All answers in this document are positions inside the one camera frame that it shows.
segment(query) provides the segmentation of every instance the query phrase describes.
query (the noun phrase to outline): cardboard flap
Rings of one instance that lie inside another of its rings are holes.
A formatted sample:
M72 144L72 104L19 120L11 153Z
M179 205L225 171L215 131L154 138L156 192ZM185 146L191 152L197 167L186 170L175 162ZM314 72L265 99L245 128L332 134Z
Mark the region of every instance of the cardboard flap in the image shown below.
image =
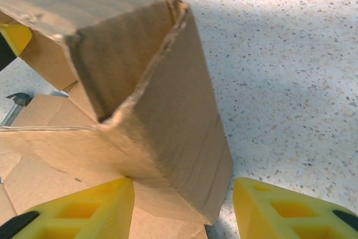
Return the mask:
M61 109L48 122L47 126L88 126L96 122L67 99Z
M21 55L59 90L79 78L99 121L130 96L177 17L179 0L2 0L30 27Z
M16 212L3 184L0 184L0 210L0 225L16 216Z

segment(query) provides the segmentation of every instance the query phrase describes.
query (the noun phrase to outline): crease in cardboard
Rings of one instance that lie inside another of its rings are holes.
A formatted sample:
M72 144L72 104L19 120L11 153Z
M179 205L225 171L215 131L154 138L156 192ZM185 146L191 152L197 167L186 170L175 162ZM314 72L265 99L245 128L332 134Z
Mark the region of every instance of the crease in cardboard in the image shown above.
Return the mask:
M141 122L135 118L135 119L132 119L131 120L131 128L132 129L135 129L136 130L136 133L141 130L142 133L145 133L145 129L143 129L143 127L141 126ZM128 135L126 132L125 129L121 128L121 132L124 133L124 136L129 138L132 142L136 142L136 138L133 136L134 133L131 133L131 135ZM112 144L114 145L114 147L116 147L118 150L122 151L121 150L121 147L118 145L118 142L116 143L112 136L110 135L106 135L106 133L103 133L107 140L108 141L111 141ZM152 142L150 141L150 138L147 137L146 135L144 134L141 134L137 137L137 140L140 140L139 144L142 144L142 145L150 145L152 144ZM174 184L169 180L168 176L165 175L163 173L163 168L159 167L157 164L158 163L155 163L153 160L155 159L155 154L153 152L146 152L146 151L140 151L141 154L146 154L146 156L144 157L148 162L149 164L154 168L155 172L158 173L158 175L156 177L154 177L155 181L157 181L158 179L161 179L162 180L162 184L164 183L166 185L166 188L168 188L168 190L166 191L169 191L172 190L171 192L173 193L176 193L179 195L179 197L177 199L178 202L181 203L182 206L186 205L187 209L192 211L192 214L197 214L195 213L195 209L194 207L192 206L192 204L190 204L181 194L180 190L178 188L176 188L174 186ZM151 187L148 183L146 184L145 182L141 182L141 180L139 178L136 178L134 177L134 182L138 182L140 184L143 184L144 186L148 186L148 187ZM140 197L141 200L145 200L147 202L147 204L151 204L151 206L155 207L155 203L154 202L151 202L150 200L146 200L144 197ZM169 208L166 208L167 211L171 211L172 213L175 213L175 214L178 214L178 210L174 210L174 209L169 209ZM203 222L208 222L208 220L202 215L202 214L199 214L200 215L200 218L201 218L201 221Z
M13 206L13 203L12 203L12 201L11 201L10 195L9 195L9 193L8 193L7 190L6 190L5 183L3 183L2 185L3 185L3 187L4 187L5 195L7 196L7 199L8 199L8 201L9 201L10 205L11 205L12 212L13 212L15 215L17 215L16 209L15 209L15 207Z
M12 150L11 150L11 149L9 149L8 151L3 151L3 152L0 152L0 156L1 156L1 155L8 154L8 153L11 153L11 152L12 152Z
M203 152L202 152L201 149L203 149L203 146L205 145L205 143L207 142L208 139L211 140L211 136L209 136L209 131L211 131L211 132L210 132L210 135L212 135L212 133L215 131L215 129L214 129L214 128L211 128L211 126L208 126L208 128L207 128L207 130L206 130L206 134L205 134L205 136L204 136L204 139L201 141L200 150L196 153L195 156L193 156L193 162L192 162L192 165L193 165L193 166L199 164L199 159L200 159L201 155L203 154ZM193 173L191 173L190 176L193 177L193 178L196 178L196 176L193 175Z
M60 106L60 107L58 107L56 110L55 110L55 113L54 114L56 114L56 113L58 113L60 110L61 110L61 108L63 107L63 105L64 105L64 102L62 103L62 105Z
M72 87L68 90L68 95L72 103L86 113L90 119L97 121L96 113L88 99L86 90L83 88L80 81L77 81L72 85Z
M18 160L16 160L15 163L13 163L13 166L11 167L11 169L7 172L7 175L6 177L11 174L11 172L15 169L15 167L19 164L19 162L22 160L23 156L21 156ZM4 177L4 175L0 175L1 176L1 179L2 181L4 182L6 177Z
M87 117L89 117L91 120L95 121L94 118L92 118L86 111L84 111L76 102L72 101L70 98L69 98L70 102L76 107L78 108L80 111L82 111L83 113L85 113L85 115Z
M183 13L179 16L179 18L176 20L176 23L174 24L172 30L168 33L168 35L164 38L164 41L161 45L161 47L158 50L158 53L155 54L152 58L152 60L147 65L147 69L144 71L143 75L141 76L134 92L132 95L127 97L126 100L114 111L111 118L106 119L106 123L108 124L108 127L115 126L118 122L120 122L122 115L120 114L120 111L123 110L125 107L130 107L133 109L134 105L138 102L140 97L143 95L150 78L152 77L156 66L158 63L164 58L165 54L170 50L171 45L174 43L176 36L180 33L180 30L182 30L185 26L185 20L187 18L187 5L184 3L180 3L181 8L183 9Z
M208 128L206 130L206 134L205 136L203 137L203 140L201 142L201 145L200 145L200 149L203 149L204 148L204 145L206 143L211 143L211 141L213 140L213 134L215 133L215 131L217 130L217 127L218 127L218 122L219 122L219 119L220 119L220 115L217 113L215 117L213 117L214 120L211 121L211 123L214 123L214 126L212 126L211 124L208 125ZM220 162L223 158L223 151L220 151L221 154L220 154L220 157L219 157L219 162L216 166L216 169L215 169L215 172L213 172L213 175L215 177L215 174L217 173L217 170L220 166ZM197 153L197 156L196 156L196 160L194 163L199 163L199 158L200 158L200 155L202 154L202 150L198 151ZM213 188L213 183L214 183L214 180L211 181L211 186L209 188L209 192L207 194L207 196L204 198L204 201L202 203L203 206L206 206L207 202L208 202L208 198L210 197L210 194L211 194L211 191L212 191L212 188Z
M10 201L4 184L0 184L0 225L16 216L16 211Z
M101 3L98 0L86 0L86 4L90 6L92 1L98 2L100 6L111 7L111 6L115 6L114 3L116 0L107 0L107 3ZM136 0L136 4L137 6L141 6L141 4L144 6L144 4L148 1L152 1L152 0ZM29 0L6 1L1 5L0 9L2 9L2 7L8 2L17 3L16 6L12 5L11 8L7 6L8 11L11 11L12 17L18 17L20 19L19 21L20 23L28 27L31 27L34 30L41 29L41 32L46 34L46 36L48 37L52 37L54 41L56 40L61 41L61 40L57 39L56 36L50 34L53 32L53 30L55 30L55 32L58 32L60 34L58 37L71 35L76 32L76 27L74 27L74 25L70 22L70 19L72 19L70 15L63 16L64 13L61 13L61 16L57 16L57 13L50 12L49 10L45 10L43 8L34 5L36 1L31 1L29 4L28 3ZM69 0L69 2L74 2L75 4L79 4L78 0ZM74 5L73 8L81 10L82 7L77 7L77 5ZM28 12L30 14L23 14L22 10L30 11ZM115 14L117 11L116 9L109 9L109 10L111 11L112 14ZM101 14L99 17L102 17L102 19L106 20L108 18L108 15ZM92 17L87 16L87 18L88 19L86 21L83 21L83 23L80 25L84 25L89 20L93 20L94 16Z

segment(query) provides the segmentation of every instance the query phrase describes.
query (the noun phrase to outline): yellow clamp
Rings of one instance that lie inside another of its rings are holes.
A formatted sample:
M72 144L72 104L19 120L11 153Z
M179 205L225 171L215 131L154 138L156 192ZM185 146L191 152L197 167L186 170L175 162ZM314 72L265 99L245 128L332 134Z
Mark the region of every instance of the yellow clamp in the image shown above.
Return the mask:
M324 200L239 177L233 203L240 239L353 239L358 216Z
M130 178L37 205L0 227L1 239L128 239L134 207Z
M31 30L20 24L0 24L0 33L15 56L22 53L32 38Z

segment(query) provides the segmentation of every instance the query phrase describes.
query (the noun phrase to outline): cardboard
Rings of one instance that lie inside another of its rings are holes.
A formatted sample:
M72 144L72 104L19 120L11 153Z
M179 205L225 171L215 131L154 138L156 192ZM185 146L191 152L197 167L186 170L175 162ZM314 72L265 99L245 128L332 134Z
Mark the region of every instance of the cardboard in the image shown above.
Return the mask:
M232 158L187 3L1 0L1 13L34 32L21 58L69 93L35 97L1 142L89 186L130 176L156 216L216 221Z
M42 161L20 156L8 151L0 160L11 164L11 172L0 174L0 225L25 210L86 189L88 186L73 176L57 171ZM129 239L208 239L203 225L154 217L135 208L133 211Z

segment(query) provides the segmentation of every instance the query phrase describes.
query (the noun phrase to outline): speckled countertop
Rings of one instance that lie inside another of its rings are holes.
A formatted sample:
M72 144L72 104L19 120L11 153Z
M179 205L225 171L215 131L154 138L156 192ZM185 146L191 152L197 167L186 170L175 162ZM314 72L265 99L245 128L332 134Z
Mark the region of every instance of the speckled countertop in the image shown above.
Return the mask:
M185 1L197 19L234 176L358 213L358 0ZM22 90L11 76L19 71L26 89L33 82L32 91L51 90L25 68L1 75L1 95ZM231 196L211 238L238 238Z

